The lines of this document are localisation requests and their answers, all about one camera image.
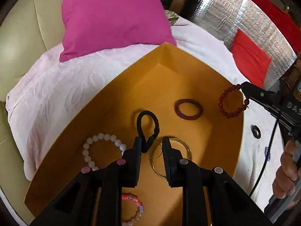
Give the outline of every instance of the human hand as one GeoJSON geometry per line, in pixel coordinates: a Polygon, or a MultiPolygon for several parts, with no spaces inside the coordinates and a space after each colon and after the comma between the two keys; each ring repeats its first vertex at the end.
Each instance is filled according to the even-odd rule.
{"type": "Polygon", "coordinates": [[[287,194],[292,195],[295,192],[295,181],[301,178],[301,168],[297,170],[296,164],[293,162],[292,155],[296,151],[294,140],[288,141],[285,152],[280,158],[281,167],[276,172],[276,178],[273,182],[273,193],[277,198],[284,198],[287,194]]]}

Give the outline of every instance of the magenta cushion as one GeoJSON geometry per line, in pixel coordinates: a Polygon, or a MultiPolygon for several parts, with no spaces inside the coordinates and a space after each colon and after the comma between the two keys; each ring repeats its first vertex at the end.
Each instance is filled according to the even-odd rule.
{"type": "Polygon", "coordinates": [[[60,62],[129,45],[176,45],[160,0],[63,0],[60,62]]]}

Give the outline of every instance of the red cloth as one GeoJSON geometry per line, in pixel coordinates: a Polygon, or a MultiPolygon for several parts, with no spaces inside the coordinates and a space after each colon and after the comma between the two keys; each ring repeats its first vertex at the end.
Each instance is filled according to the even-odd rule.
{"type": "Polygon", "coordinates": [[[277,26],[295,52],[301,49],[301,31],[287,13],[279,9],[269,0],[251,1],[277,26]]]}
{"type": "Polygon", "coordinates": [[[271,58],[240,29],[234,38],[232,54],[240,72],[262,88],[271,58]]]}

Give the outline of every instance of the beige leather couch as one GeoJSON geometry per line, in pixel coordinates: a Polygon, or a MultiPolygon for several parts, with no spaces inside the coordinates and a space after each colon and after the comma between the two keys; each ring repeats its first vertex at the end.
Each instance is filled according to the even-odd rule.
{"type": "Polygon", "coordinates": [[[27,224],[34,219],[24,204],[30,182],[7,122],[5,101],[34,62],[62,41],[61,4],[62,0],[19,0],[0,27],[0,187],[27,224]]]}

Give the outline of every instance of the reflective insulation foil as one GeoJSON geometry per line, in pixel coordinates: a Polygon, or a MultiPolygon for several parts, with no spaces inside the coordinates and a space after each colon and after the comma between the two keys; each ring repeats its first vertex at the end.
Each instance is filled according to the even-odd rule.
{"type": "Polygon", "coordinates": [[[272,59],[264,80],[265,90],[297,59],[279,29],[251,0],[199,0],[190,20],[224,41],[229,50],[238,29],[247,34],[272,59]]]}

